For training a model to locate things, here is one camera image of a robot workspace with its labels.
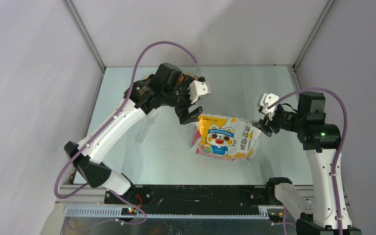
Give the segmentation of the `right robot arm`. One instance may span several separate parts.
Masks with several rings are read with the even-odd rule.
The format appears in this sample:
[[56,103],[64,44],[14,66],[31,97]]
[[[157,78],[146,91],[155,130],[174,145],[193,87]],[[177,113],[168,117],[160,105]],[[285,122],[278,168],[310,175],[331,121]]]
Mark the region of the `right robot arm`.
[[359,235],[361,230],[353,225],[346,207],[341,179],[344,132],[325,122],[323,93],[304,91],[298,96],[297,110],[288,112],[277,95],[263,94],[258,106],[264,118],[254,126],[269,137],[280,130],[297,135],[309,162],[315,202],[304,199],[283,177],[269,179],[265,198],[272,205],[283,204],[296,220],[299,235]]

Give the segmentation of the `yellow double pet bowl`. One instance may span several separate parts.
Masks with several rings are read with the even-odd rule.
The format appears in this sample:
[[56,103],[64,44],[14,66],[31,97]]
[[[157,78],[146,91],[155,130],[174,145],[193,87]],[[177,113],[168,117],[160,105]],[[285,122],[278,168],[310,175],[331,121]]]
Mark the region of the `yellow double pet bowl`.
[[177,74],[151,74],[142,79],[146,84],[165,84],[165,86],[181,86],[184,82],[189,80],[199,81],[200,77],[192,73],[177,73]]

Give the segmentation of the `clear plastic scoop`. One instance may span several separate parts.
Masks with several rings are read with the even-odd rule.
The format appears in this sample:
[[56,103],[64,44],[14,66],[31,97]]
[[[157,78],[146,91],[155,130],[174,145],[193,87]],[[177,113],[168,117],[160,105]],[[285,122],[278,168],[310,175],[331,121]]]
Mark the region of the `clear plastic scoop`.
[[138,132],[138,134],[135,138],[136,143],[142,143],[144,141],[144,139],[148,135],[152,125],[156,121],[158,114],[159,114],[159,110],[153,109],[149,114],[146,115],[146,117],[144,117],[142,119],[141,129],[139,130],[139,132]]

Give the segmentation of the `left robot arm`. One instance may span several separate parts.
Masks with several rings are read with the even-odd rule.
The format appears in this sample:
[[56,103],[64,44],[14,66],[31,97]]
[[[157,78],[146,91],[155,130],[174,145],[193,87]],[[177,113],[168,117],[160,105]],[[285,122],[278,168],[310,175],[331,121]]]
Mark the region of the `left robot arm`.
[[175,65],[162,63],[154,74],[135,81],[126,90],[119,105],[95,131],[79,143],[66,143],[64,151],[90,187],[113,191],[118,200],[129,204],[135,198],[135,186],[124,174],[103,163],[107,153],[133,125],[162,106],[174,108],[181,125],[197,121],[202,107],[193,111],[189,108],[210,93],[203,76],[189,75]]

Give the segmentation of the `pet food bag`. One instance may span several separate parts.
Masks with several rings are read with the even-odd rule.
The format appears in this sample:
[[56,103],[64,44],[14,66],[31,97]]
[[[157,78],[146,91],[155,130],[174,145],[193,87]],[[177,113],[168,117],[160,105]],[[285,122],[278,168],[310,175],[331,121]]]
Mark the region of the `pet food bag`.
[[191,150],[199,155],[230,162],[252,158],[262,131],[239,117],[201,114],[194,124]]

